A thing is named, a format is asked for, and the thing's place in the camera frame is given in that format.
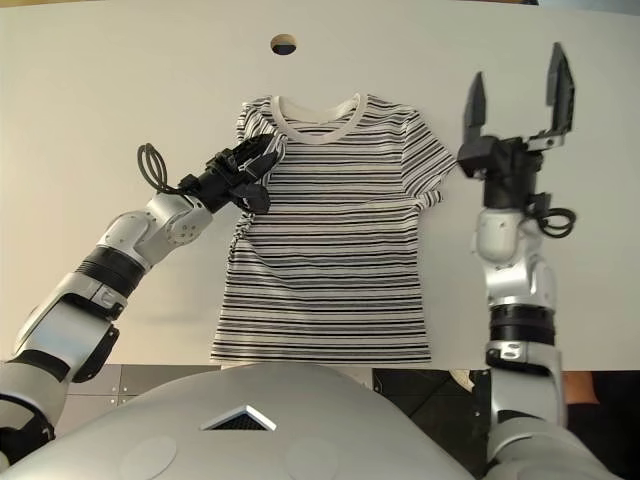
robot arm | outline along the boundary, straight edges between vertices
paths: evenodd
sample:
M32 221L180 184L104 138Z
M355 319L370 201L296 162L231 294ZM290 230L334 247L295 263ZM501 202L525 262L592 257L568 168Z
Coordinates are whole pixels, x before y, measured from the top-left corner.
M266 189L254 182L279 160L276 140L260 135L211 159L200 177L166 184L150 144L140 147L143 176L158 193L117 217L94 251L30 315L15 355L0 366L0 471L54 438L70 382L93 378L116 340L113 322L142 277L172 250L194 241L228 202L264 213ZM146 157L145 169L143 156Z
M550 208L549 194L535 193L542 151L561 146L571 130L574 91L568 61L556 43L547 85L552 126L526 141L481 136L486 103L481 74L469 94L458 162L467 177L484 183L474 253L485 272L491 314L485 352L491 390L487 479L617 478L564 429L556 285L541 253L543 235L566 237L576 220L570 210ZM566 223L552 224L552 217Z

dark floor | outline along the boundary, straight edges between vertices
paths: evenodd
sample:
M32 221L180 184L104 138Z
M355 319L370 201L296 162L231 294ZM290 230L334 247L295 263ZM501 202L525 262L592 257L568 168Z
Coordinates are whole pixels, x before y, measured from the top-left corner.
M441 370L373 371L374 388L469 470L484 476L486 436L472 395Z

black cable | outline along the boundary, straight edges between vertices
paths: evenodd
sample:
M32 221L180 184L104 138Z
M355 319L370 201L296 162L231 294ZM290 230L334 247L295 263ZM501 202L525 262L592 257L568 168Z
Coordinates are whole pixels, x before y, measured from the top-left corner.
M181 194L182 192L170 186L167 176L167 165L153 145L146 143L138 147L138 168L143 178L158 193Z
M547 237L565 238L571 235L578 217L573 210L568 208L550 208L546 214L533 214L531 218L538 223L538 227ZM554 225L551 223L552 218L563 218L566 222L561 225Z

